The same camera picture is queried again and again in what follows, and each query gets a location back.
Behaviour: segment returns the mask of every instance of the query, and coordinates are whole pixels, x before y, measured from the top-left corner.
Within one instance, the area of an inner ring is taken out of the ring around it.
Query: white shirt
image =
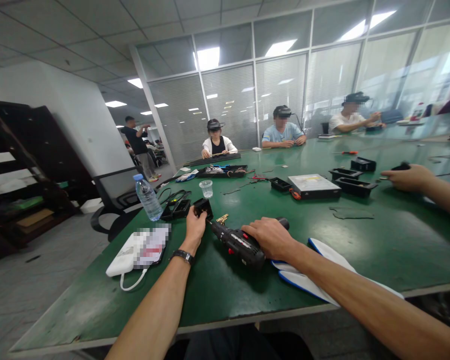
[[[237,150],[237,148],[232,144],[232,141],[226,137],[223,136],[223,143],[225,144],[225,150],[228,150],[228,152],[230,154],[235,154],[238,153],[239,151]],[[204,142],[203,142],[203,148],[205,150],[208,151],[209,154],[212,154],[212,139],[211,138],[207,138]]]
[[[333,115],[330,119],[330,121],[328,122],[328,132],[334,132],[334,133],[339,133],[340,131],[337,129],[335,130],[335,128],[339,125],[351,125],[351,124],[356,124],[356,123],[360,123],[362,121],[364,121],[365,118],[360,115],[358,112],[354,112],[353,114],[350,115],[349,118],[346,118],[345,116],[342,115],[341,112]]]

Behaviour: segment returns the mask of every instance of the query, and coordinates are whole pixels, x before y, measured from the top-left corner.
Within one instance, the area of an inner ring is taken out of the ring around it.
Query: clear plastic cup
[[[201,191],[203,191],[203,196],[205,197],[205,199],[209,199],[214,195],[212,184],[212,180],[204,180],[198,184],[198,186],[201,187]]]

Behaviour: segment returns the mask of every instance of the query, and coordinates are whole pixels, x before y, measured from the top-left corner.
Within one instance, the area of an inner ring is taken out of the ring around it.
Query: cordless drill
[[[284,217],[276,218],[285,229],[290,228],[288,220]],[[260,270],[265,262],[265,254],[255,238],[242,230],[228,228],[217,221],[206,220],[211,230],[228,248],[230,255],[237,256],[242,263],[255,270]]]

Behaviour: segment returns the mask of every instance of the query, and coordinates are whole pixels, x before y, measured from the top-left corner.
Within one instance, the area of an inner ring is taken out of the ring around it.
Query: ceiling
[[[126,103],[110,108],[118,125],[126,115],[148,123],[152,116],[140,115],[149,110],[143,90],[127,82],[138,77],[128,44],[175,38],[324,2],[0,0],[0,68],[42,61],[98,83],[105,101]]]

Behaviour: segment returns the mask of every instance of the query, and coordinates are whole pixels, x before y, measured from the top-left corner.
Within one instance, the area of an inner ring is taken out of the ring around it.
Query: wristwatch
[[[186,252],[186,251],[183,251],[183,250],[175,250],[171,254],[171,256],[168,259],[168,261],[172,260],[172,258],[175,257],[175,256],[179,256],[179,257],[183,258],[190,265],[194,264],[195,258],[189,252]]]

